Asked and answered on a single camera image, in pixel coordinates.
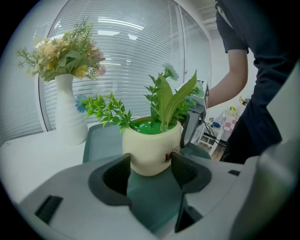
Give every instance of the person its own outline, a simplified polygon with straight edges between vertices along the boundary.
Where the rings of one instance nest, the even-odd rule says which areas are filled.
[[[245,87],[249,48],[258,69],[254,93],[221,157],[221,161],[243,164],[281,141],[266,106],[286,81],[298,56],[295,50],[291,51],[291,42],[287,44],[285,38],[278,37],[281,32],[274,27],[276,18],[271,19],[254,1],[218,0],[216,9],[217,29],[228,54],[229,73],[210,90],[208,107],[232,99]]]

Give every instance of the potted plant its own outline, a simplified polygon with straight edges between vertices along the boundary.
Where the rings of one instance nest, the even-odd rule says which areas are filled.
[[[105,73],[105,60],[97,43],[91,40],[92,24],[87,19],[74,25],[73,31],[65,32],[62,38],[46,38],[32,52],[19,49],[23,58],[19,67],[29,66],[29,73],[38,74],[44,81],[56,81],[57,102],[55,123],[57,135],[67,145],[82,143],[88,132],[86,120],[75,107],[72,83],[74,76],[97,79]]]
[[[170,164],[172,151],[180,150],[181,123],[183,115],[188,113],[190,104],[195,104],[187,96],[198,92],[195,88],[197,78],[194,76],[173,94],[166,78],[175,75],[168,66],[165,73],[158,74],[152,86],[146,86],[150,94],[151,116],[132,120],[132,112],[126,111],[122,100],[115,99],[113,93],[109,96],[96,95],[82,100],[82,105],[88,109],[87,117],[95,115],[105,126],[113,122],[123,131],[123,152],[131,153],[131,168],[140,175],[153,176]]]

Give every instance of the window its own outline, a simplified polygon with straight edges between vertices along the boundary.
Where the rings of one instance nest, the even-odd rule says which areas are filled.
[[[181,8],[185,35],[185,80],[197,70],[197,79],[206,81],[210,88],[210,43],[195,20]]]
[[[184,44],[178,5],[172,0],[70,0],[57,16],[48,37],[72,30],[76,21],[87,18],[94,24],[92,38],[106,60],[106,74],[98,80],[74,79],[73,92],[94,96],[111,91],[122,99],[134,116],[150,114],[144,86],[151,85],[148,74],[157,77],[170,63],[179,80],[169,81],[172,89],[183,83]],[[56,83],[44,84],[45,115],[49,130],[55,129]],[[87,119],[96,121],[95,117]]]
[[[44,38],[67,0],[40,1],[15,30],[1,57],[0,146],[4,141],[42,132],[35,96],[35,81],[18,68],[17,49],[33,50],[36,39]]]

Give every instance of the green plant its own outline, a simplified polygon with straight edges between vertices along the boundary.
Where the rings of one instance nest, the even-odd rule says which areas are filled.
[[[174,69],[171,71],[168,67],[165,67],[165,73],[158,74],[157,79],[149,75],[154,86],[145,87],[150,92],[150,94],[145,95],[150,101],[150,126],[155,121],[160,121],[161,132],[167,131],[169,124],[176,124],[176,120],[183,119],[182,115],[186,115],[190,110],[190,105],[195,103],[186,97],[199,92],[199,88],[195,87],[197,82],[195,72],[194,76],[173,94],[166,78],[174,78],[175,74]],[[113,93],[103,97],[100,95],[96,95],[95,98],[88,97],[87,100],[82,100],[81,102],[88,108],[87,117],[95,115],[99,122],[103,123],[103,126],[112,121],[113,124],[121,126],[121,131],[128,126],[132,129],[135,128],[135,123],[131,120],[132,113],[125,111],[123,103],[121,100],[117,101]]]
[[[103,97],[96,94],[95,98],[88,97],[87,100],[82,100],[81,103],[88,109],[87,117],[95,115],[98,121],[103,123],[103,126],[112,121],[112,124],[120,126],[122,132],[127,126],[133,128],[135,125],[131,121],[131,111],[126,112],[122,101],[117,101],[112,92],[109,96]]]
[[[191,93],[196,85],[197,71],[195,72],[194,76],[174,95],[172,94],[171,87],[164,76],[159,74],[158,77],[161,80],[161,83],[158,85],[159,90],[157,92],[159,111],[157,109],[155,109],[155,111],[159,115],[159,120],[161,122],[160,130],[165,132],[168,129],[169,123],[179,116],[178,112],[175,114],[176,109],[182,103],[185,97]]]

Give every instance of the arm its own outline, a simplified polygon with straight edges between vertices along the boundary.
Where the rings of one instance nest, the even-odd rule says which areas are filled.
[[[245,50],[229,50],[229,73],[210,90],[208,107],[226,102],[238,95],[248,80],[248,60]]]

